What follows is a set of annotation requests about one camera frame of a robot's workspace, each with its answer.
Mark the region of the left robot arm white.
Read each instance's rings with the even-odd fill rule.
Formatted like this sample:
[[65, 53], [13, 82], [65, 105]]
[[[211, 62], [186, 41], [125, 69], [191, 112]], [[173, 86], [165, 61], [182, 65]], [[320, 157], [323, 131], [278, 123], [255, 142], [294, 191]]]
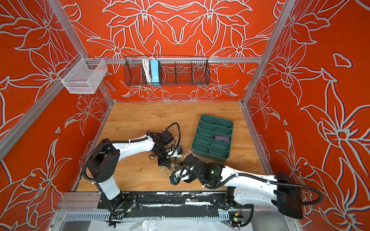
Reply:
[[126, 141], [104, 139], [88, 154], [82, 166], [82, 176], [96, 185], [102, 199], [112, 203], [121, 195], [114, 178], [118, 163], [127, 157], [150, 152], [160, 167], [170, 167], [172, 161], [183, 154], [180, 142], [171, 146], [173, 141], [174, 136], [167, 130], [161, 133], [148, 131], [142, 137]]

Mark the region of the purple sock teal toe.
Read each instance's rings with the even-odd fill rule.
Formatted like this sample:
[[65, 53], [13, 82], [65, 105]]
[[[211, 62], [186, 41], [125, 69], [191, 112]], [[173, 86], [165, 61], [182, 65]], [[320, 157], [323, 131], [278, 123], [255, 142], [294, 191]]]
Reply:
[[223, 136], [223, 135], [215, 135], [214, 139], [218, 141], [223, 141], [223, 142], [230, 142], [230, 137]]

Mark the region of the argyle brown green sock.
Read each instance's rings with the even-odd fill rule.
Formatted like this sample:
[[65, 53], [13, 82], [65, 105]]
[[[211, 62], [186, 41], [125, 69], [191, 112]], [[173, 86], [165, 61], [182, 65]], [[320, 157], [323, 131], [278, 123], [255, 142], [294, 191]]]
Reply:
[[177, 169], [181, 166], [182, 164], [182, 159], [181, 158], [170, 158], [170, 166], [168, 167], [169, 170], [174, 170]]

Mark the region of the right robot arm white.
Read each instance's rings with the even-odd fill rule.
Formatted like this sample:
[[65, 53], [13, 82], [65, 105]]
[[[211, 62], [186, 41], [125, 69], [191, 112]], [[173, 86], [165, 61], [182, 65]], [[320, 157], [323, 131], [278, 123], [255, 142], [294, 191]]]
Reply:
[[293, 183], [284, 173], [276, 176], [252, 174], [219, 163], [206, 163], [193, 155], [188, 155], [169, 179], [172, 185], [199, 180], [206, 189], [226, 187], [231, 194], [226, 199], [229, 204], [277, 208], [279, 213], [295, 219], [303, 218], [304, 206], [323, 200], [320, 190]]

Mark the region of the green compartment tray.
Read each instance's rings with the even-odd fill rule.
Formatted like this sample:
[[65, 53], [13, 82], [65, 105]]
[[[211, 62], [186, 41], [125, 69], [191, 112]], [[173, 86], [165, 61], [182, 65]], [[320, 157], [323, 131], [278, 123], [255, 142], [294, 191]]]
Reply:
[[229, 119], [203, 114], [192, 142], [193, 154], [217, 162], [230, 157], [234, 122]]

